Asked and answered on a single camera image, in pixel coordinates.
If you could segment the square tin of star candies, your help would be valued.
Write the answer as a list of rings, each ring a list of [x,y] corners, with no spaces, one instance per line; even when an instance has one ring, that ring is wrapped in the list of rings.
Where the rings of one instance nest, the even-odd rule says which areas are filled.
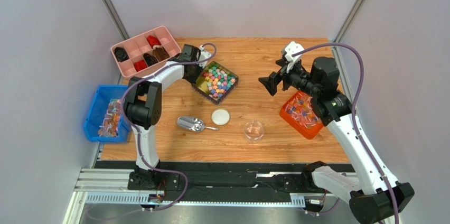
[[[200,96],[218,106],[236,89],[239,77],[222,66],[212,61],[207,64],[198,77],[192,89]]]

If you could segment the orange tray of candies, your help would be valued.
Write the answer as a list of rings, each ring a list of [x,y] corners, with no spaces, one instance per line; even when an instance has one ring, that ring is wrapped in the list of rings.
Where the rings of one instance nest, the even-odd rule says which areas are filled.
[[[313,112],[311,100],[311,96],[298,91],[279,111],[280,117],[307,139],[313,139],[324,127]]]

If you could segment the blue plastic bin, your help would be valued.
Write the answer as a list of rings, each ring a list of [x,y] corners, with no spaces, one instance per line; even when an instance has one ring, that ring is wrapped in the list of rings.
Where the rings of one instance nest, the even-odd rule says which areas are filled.
[[[127,142],[130,126],[121,116],[120,99],[125,85],[99,85],[94,94],[83,130],[87,140],[98,143]]]

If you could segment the clear plastic cup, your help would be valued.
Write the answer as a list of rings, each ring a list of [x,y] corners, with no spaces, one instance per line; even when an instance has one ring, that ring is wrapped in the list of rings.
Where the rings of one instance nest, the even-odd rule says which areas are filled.
[[[249,143],[257,143],[261,141],[265,133],[263,124],[257,120],[247,122],[243,131],[245,139]]]

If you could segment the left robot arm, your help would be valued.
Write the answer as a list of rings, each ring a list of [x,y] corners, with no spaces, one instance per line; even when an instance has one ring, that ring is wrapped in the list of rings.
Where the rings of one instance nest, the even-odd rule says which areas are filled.
[[[209,59],[215,55],[204,46],[184,45],[182,51],[155,72],[132,77],[121,99],[123,119],[130,125],[136,141],[137,160],[129,175],[128,189],[156,190],[162,175],[156,149],[155,128],[162,115],[162,93],[174,82],[184,79],[195,83]]]

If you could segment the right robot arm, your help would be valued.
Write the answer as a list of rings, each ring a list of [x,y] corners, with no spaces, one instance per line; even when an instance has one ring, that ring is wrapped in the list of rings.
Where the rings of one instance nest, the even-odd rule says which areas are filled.
[[[376,223],[399,214],[415,192],[408,182],[401,183],[389,171],[374,151],[358,118],[352,113],[348,97],[338,90],[340,72],[332,58],[319,57],[310,71],[300,62],[277,61],[280,70],[259,82],[271,95],[282,84],[308,94],[314,114],[336,137],[358,176],[358,180],[343,176],[324,162],[317,161],[302,169],[302,186],[307,190],[324,189],[346,202],[359,223]]]

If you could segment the metal scoop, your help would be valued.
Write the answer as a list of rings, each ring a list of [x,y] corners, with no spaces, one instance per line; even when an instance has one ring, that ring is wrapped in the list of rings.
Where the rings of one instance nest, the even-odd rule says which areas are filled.
[[[212,131],[219,131],[216,127],[206,126],[204,121],[201,119],[191,117],[191,116],[181,116],[176,121],[177,125],[181,128],[193,131],[193,132],[201,132],[205,129],[210,129]]]

